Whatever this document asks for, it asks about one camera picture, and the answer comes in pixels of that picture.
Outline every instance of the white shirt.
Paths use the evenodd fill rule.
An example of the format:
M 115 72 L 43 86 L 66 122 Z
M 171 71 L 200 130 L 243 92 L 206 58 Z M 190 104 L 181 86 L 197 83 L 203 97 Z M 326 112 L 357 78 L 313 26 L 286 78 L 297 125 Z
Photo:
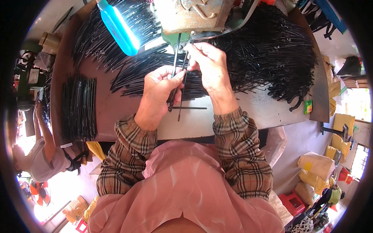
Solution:
M 36 141 L 27 156 L 31 156 L 30 173 L 37 182 L 44 182 L 71 165 L 63 150 L 56 147 L 52 160 L 48 162 L 44 152 L 44 139 Z

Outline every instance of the plaid sleeve cover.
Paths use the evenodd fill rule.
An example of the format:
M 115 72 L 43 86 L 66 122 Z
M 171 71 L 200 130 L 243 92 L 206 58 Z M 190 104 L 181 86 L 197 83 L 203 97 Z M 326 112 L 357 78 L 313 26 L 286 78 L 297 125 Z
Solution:
M 226 172 L 226 179 L 242 198 L 259 197 L 268 200 L 272 189 L 272 170 L 258 150 L 259 139 L 253 119 L 241 108 L 226 115 L 215 115 L 213 130 L 215 143 Z M 138 181 L 145 161 L 157 144 L 157 131 L 140 129 L 134 115 L 124 117 L 115 124 L 118 136 L 103 161 L 97 179 L 100 196 L 125 194 Z
M 226 172 L 226 179 L 242 198 L 268 201 L 272 190 L 272 169 L 259 150 L 258 130 L 247 112 L 238 110 L 215 115 L 215 145 Z
M 157 131 L 144 131 L 134 121 L 134 114 L 115 123 L 117 141 L 102 162 L 96 186 L 100 196 L 125 194 L 144 179 L 141 172 L 157 145 Z

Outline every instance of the window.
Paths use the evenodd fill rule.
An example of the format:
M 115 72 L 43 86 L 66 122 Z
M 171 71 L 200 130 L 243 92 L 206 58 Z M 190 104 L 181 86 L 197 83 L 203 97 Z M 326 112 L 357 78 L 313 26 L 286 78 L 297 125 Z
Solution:
M 354 162 L 352 163 L 351 174 L 358 180 L 360 180 L 363 175 L 368 156 L 369 149 L 361 144 L 357 144 Z

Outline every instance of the green machine part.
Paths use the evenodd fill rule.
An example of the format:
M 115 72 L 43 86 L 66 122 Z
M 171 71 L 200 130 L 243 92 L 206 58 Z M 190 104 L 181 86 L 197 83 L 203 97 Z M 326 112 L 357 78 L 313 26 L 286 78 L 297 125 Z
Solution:
M 162 38 L 165 42 L 167 42 L 168 44 L 170 44 L 172 47 L 173 47 L 173 50 L 175 51 L 176 50 L 176 46 L 177 46 L 177 42 L 178 42 L 178 37 L 179 37 L 179 34 L 176 33 L 176 34 L 168 34 L 166 35 L 164 32 L 163 32 L 163 29 L 162 29 Z M 180 44 L 184 47 L 188 41 L 190 40 L 190 34 L 189 33 L 182 33 L 181 34 L 181 37 L 180 37 Z M 180 47 L 179 48 L 179 53 L 182 53 L 182 48 L 183 47 Z

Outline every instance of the rusty metal plate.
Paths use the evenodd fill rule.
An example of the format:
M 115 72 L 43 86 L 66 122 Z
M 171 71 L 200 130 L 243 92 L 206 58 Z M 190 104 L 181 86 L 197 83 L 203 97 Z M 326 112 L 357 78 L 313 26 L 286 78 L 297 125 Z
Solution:
M 165 34 L 222 31 L 234 0 L 154 0 Z

